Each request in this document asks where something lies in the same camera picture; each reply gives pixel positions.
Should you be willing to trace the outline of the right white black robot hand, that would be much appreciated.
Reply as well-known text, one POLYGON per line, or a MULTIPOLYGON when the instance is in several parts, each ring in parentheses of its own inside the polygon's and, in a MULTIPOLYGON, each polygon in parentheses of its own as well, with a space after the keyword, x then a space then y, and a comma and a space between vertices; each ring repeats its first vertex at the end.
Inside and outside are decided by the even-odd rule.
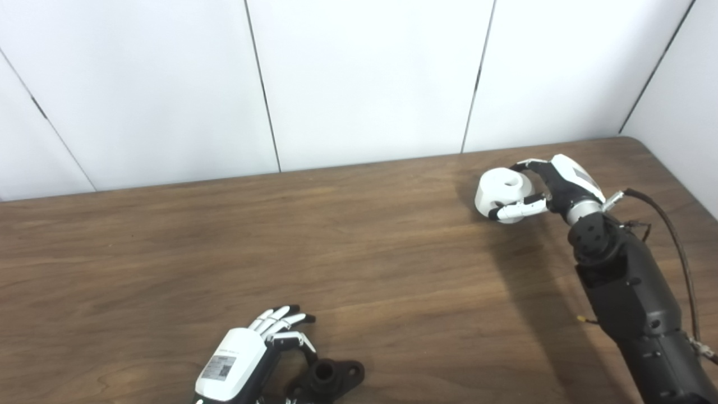
POLYGON ((547 193, 526 195, 490 208, 485 216, 493 222, 513 223, 551 212, 560 214, 565 222, 572 224, 585 215, 599 212, 607 202, 588 172, 564 154, 556 154, 551 159, 524 159, 509 169, 513 172, 534 172, 543 181, 547 193))

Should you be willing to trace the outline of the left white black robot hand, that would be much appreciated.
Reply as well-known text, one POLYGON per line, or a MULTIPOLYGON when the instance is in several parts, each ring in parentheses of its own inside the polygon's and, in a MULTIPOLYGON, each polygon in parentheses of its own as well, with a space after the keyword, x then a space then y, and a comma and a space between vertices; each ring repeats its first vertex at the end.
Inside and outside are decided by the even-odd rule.
POLYGON ((264 389, 282 353, 302 351, 308 365, 318 360, 316 348, 300 324, 314 315, 299 305, 264 310, 246 327, 231 328, 196 379, 192 403, 272 403, 264 389))

